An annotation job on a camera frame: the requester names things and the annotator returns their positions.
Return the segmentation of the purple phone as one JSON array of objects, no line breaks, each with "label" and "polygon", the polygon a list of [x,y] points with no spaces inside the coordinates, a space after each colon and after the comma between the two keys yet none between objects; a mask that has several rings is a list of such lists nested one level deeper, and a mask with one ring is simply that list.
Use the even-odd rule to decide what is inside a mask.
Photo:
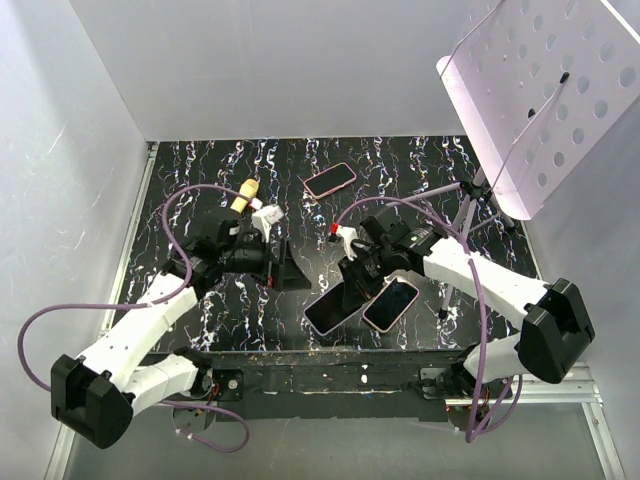
[{"label": "purple phone", "polygon": [[336,284],[304,310],[304,318],[320,336],[332,333],[353,315],[342,309],[343,287],[343,282]]}]

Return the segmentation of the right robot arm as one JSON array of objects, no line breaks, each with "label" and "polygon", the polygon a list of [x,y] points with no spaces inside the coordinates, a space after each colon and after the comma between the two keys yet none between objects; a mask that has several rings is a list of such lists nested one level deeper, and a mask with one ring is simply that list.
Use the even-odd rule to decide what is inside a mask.
[{"label": "right robot arm", "polygon": [[365,240],[353,228],[331,227],[332,239],[341,240],[346,253],[339,263],[345,309],[373,299],[396,271],[413,271],[483,301],[517,330],[486,346],[468,347],[451,366],[424,380],[432,396],[471,398],[491,382],[520,374],[559,384],[595,338],[580,290],[569,280],[547,283],[517,274],[466,252],[441,227],[410,228],[389,208],[361,226]]}]

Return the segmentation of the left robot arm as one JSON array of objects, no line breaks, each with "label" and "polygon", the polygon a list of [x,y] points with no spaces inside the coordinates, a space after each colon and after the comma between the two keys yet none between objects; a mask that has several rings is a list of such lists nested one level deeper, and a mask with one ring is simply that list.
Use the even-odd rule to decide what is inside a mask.
[{"label": "left robot arm", "polygon": [[219,207],[200,235],[185,241],[148,290],[109,332],[77,357],[61,356],[51,369],[54,418],[96,447],[114,445],[132,419],[176,394],[193,400],[217,387],[204,354],[180,348],[144,367],[151,348],[228,273],[248,274],[276,291],[310,288],[287,240],[270,240],[284,216],[277,205],[256,210],[244,227],[237,212]]}]

